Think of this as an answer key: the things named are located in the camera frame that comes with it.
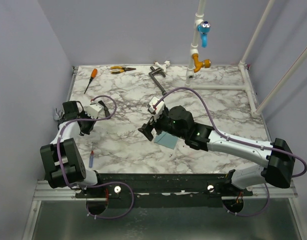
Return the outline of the teal paper envelope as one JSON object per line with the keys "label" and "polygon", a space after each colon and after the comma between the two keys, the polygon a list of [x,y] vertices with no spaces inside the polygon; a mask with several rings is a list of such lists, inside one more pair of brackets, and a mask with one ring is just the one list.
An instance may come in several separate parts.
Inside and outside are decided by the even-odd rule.
{"label": "teal paper envelope", "polygon": [[178,137],[173,136],[164,131],[161,134],[158,134],[154,139],[155,144],[158,144],[160,146],[163,146],[163,147],[166,147],[172,150],[176,147],[177,142],[178,142]]}

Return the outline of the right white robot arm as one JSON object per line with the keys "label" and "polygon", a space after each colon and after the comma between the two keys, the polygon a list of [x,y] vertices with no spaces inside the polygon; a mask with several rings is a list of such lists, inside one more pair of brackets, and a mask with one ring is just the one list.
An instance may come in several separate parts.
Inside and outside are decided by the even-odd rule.
{"label": "right white robot arm", "polygon": [[227,133],[217,132],[212,126],[195,122],[192,113],[182,106],[171,109],[165,107],[160,115],[152,116],[138,131],[149,141],[154,138],[152,131],[157,134],[166,132],[183,139],[194,150],[225,153],[253,162],[254,166],[228,173],[223,189],[229,196],[258,184],[268,183],[281,189],[291,185],[295,158],[283,139],[258,142],[238,136],[230,137]]}

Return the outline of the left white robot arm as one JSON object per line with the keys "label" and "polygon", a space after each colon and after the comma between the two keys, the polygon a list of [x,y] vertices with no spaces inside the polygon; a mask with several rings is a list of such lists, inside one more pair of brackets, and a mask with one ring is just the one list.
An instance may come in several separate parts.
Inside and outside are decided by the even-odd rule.
{"label": "left white robot arm", "polygon": [[87,170],[76,145],[75,138],[89,135],[95,122],[87,115],[87,108],[80,110],[80,102],[67,101],[62,104],[63,115],[59,120],[58,133],[54,140],[40,148],[45,180],[51,188],[87,187],[94,198],[105,190],[95,171]]}

